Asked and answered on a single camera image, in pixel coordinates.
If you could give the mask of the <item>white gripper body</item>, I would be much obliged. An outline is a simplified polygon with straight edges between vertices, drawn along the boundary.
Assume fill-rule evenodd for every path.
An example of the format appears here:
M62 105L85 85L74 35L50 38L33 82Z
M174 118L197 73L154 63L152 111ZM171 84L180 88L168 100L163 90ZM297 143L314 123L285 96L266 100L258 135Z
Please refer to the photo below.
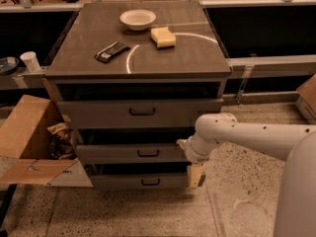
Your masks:
M204 141L197 133L185 141L185 156L193 164L204 163L209 158L210 151L211 144Z

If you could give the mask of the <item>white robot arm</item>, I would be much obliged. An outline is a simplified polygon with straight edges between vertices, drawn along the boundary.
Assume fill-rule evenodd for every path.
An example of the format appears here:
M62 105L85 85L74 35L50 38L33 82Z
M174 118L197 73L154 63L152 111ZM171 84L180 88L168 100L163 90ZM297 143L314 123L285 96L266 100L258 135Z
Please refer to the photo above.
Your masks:
M240 122L231 114L206 114L195 134L179 139L194 166L231 142L285 162L278 193L274 237L316 237L316 126Z

